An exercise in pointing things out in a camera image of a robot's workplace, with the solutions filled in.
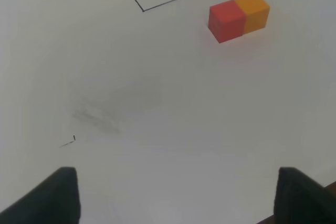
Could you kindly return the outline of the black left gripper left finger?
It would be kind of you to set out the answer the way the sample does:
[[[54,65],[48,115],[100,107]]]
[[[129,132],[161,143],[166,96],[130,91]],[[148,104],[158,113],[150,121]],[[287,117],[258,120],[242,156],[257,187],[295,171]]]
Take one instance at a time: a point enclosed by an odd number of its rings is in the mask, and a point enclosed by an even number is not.
[[[1,223],[79,223],[77,171],[61,167],[1,212]]]

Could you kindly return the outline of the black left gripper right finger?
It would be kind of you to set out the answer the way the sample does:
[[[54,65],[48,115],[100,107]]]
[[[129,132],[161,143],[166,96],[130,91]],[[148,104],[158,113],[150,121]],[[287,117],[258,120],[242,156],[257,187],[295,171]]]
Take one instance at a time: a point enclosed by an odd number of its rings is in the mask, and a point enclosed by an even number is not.
[[[279,169],[275,223],[335,223],[335,197],[294,167]]]

